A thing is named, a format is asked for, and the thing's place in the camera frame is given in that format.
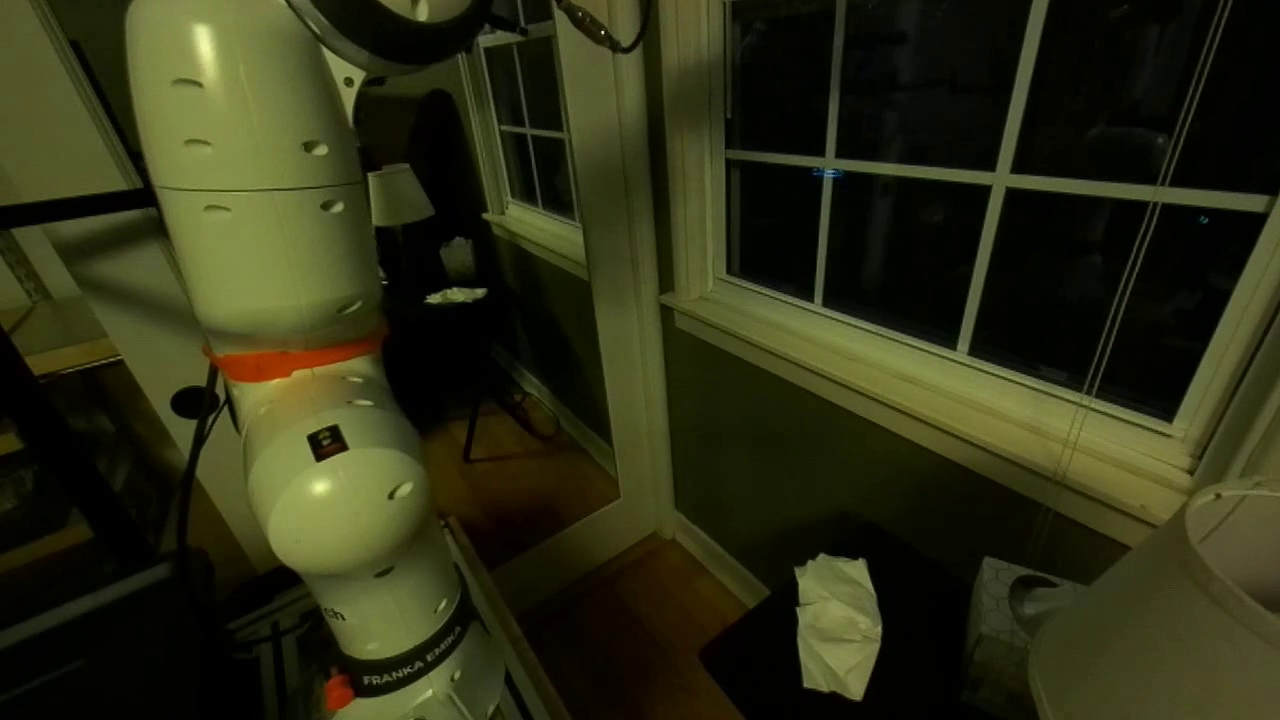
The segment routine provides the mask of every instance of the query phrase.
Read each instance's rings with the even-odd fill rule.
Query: baseboard
[[[695,557],[741,606],[757,607],[769,597],[769,587],[683,511],[678,511],[672,534],[678,543]]]
[[[532,372],[525,369],[515,355],[510,351],[497,351],[497,364],[512,377],[512,386],[544,406],[558,408],[558,421],[561,421],[561,433],[567,441],[576,441],[576,447],[583,447],[591,455],[591,465],[601,465],[607,477],[616,477],[616,465],[614,465],[614,446],[591,433],[567,406],[558,401],[558,393]]]

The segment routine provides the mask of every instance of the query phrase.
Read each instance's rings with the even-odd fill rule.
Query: window sill
[[[678,327],[710,341],[780,382],[793,382],[895,438],[909,438],[1044,510],[1058,510],[1112,541],[1135,543],[1188,497],[1188,477],[1168,465],[1129,465],[1125,447],[1075,454],[1028,426],[1035,408],[999,417],[972,397],[940,393],[895,364],[851,355],[836,333],[769,312],[754,293],[711,288],[668,296]]]
[[[485,222],[501,240],[519,244],[544,265],[558,265],[567,275],[589,281],[583,231],[576,223],[525,209],[489,211]]]

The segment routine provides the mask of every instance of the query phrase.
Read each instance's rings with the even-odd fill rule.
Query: tissue
[[[798,567],[798,583],[798,653],[806,690],[866,701],[884,638],[869,564],[815,557]]]

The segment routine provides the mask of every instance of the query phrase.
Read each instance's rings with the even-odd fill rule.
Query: white robotic arm
[[[363,74],[459,51],[489,0],[135,0],[130,80],[247,497],[338,644],[338,716],[475,720],[503,664],[429,510],[388,397],[380,273],[353,135]]]

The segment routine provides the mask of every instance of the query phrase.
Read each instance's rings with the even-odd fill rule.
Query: white window frame
[[[551,132],[564,141],[567,152],[567,173],[573,173],[573,128],[567,128],[567,93],[573,93],[573,78],[583,74],[576,63],[567,63],[561,39],[564,39],[564,22],[551,8],[551,22],[541,22],[528,28],[528,38],[551,38],[558,39],[558,69],[561,69],[561,119],[564,132]],[[485,185],[485,199],[489,199],[489,223],[501,240],[528,249],[532,255],[573,273],[573,275],[589,275],[589,249],[583,249],[583,228],[580,222],[544,211],[537,203],[525,203],[510,192],[510,167],[503,167],[503,148],[501,148],[501,119],[491,110],[491,84],[489,84],[489,63],[485,63],[485,47],[497,45],[512,45],[519,38],[512,31],[485,31],[475,39],[475,47],[468,55],[459,55],[459,78],[463,78],[463,104],[468,104],[468,124],[475,135],[475,159],[482,159],[482,185]]]
[[[1040,28],[1044,11],[1050,0],[1031,0],[1028,28]],[[1003,141],[996,173],[827,159],[827,167],[872,176],[984,185],[993,188],[993,203],[999,203],[1007,188],[1040,188],[1266,211],[1260,249],[1224,309],[1220,333],[1199,360],[1203,372],[1195,372],[1177,421],[1161,426],[1103,401],[1081,408],[1063,389],[960,360],[912,335],[728,275],[726,159],[790,165],[793,157],[726,148],[728,0],[672,3],[662,18],[662,31],[678,262],[678,293],[668,303],[680,327],[806,389],[845,393],[850,408],[1125,541],[1168,521],[1195,483],[1215,479],[1203,455],[1240,446],[1240,438],[1215,428],[1224,428],[1233,414],[1229,393],[1250,372],[1250,351],[1277,315],[1280,222],[1273,197],[1013,176],[1013,141]],[[1026,39],[1013,97],[1028,97],[1028,55],[1035,55],[1035,45],[1040,31]],[[1019,132],[1019,104],[1013,100],[1013,110],[1007,135]]]

